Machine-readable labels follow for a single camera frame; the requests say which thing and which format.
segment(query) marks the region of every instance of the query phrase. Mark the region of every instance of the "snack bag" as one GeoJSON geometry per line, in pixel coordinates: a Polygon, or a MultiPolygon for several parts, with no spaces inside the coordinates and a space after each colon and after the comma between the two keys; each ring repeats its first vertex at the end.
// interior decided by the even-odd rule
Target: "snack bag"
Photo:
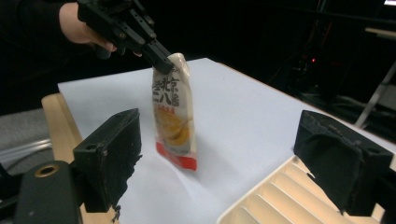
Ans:
{"type": "Polygon", "coordinates": [[[156,148],[172,163],[195,171],[197,161],[190,68],[181,53],[168,58],[174,69],[168,75],[154,69],[152,79],[156,148]]]}

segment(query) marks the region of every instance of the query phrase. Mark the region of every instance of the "packaged food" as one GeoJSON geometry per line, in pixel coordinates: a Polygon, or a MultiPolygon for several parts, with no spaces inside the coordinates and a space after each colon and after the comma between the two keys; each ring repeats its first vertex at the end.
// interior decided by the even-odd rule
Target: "packaged food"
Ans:
{"type": "Polygon", "coordinates": [[[168,58],[174,69],[167,75],[154,69],[152,79],[156,149],[172,163],[195,171],[197,160],[190,68],[181,53],[168,58]]]}

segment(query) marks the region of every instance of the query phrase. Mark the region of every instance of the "white surface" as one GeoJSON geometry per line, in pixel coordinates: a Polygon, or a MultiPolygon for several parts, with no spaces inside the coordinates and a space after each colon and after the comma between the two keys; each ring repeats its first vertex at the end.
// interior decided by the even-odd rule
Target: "white surface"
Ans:
{"type": "MultiPolygon", "coordinates": [[[[188,65],[198,151],[195,173],[176,168],[155,150],[151,68],[59,84],[83,138],[113,114],[139,108],[143,158],[120,199],[121,224],[216,223],[293,155],[302,110],[320,112],[209,59],[188,65]]],[[[395,145],[363,134],[396,151],[395,145]]]]}

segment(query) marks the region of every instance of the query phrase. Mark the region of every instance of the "dark background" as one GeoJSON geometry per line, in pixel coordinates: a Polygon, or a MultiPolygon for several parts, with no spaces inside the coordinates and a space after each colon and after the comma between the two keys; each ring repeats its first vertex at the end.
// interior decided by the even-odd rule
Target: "dark background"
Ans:
{"type": "MultiPolygon", "coordinates": [[[[209,58],[227,64],[351,123],[363,107],[350,102],[335,106],[340,96],[366,104],[396,59],[396,41],[364,32],[367,26],[393,30],[395,26],[359,20],[395,20],[396,8],[384,7],[383,0],[141,3],[156,21],[158,40],[170,52],[181,52],[187,60],[209,58]]],[[[0,112],[41,107],[44,96],[58,92],[59,82],[148,67],[130,51],[123,56],[114,53],[108,60],[82,55],[56,73],[15,87],[4,96],[0,112]]],[[[376,111],[366,129],[396,138],[394,111],[380,106],[376,111]]]]}

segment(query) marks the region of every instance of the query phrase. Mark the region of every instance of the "food package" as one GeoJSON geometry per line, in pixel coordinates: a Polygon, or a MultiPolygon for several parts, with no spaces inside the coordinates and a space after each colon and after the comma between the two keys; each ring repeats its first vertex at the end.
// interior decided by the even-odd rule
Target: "food package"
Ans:
{"type": "Polygon", "coordinates": [[[153,71],[156,149],[173,164],[195,171],[197,160],[190,68],[181,53],[174,53],[168,58],[174,64],[169,74],[162,74],[156,69],[153,71]]]}

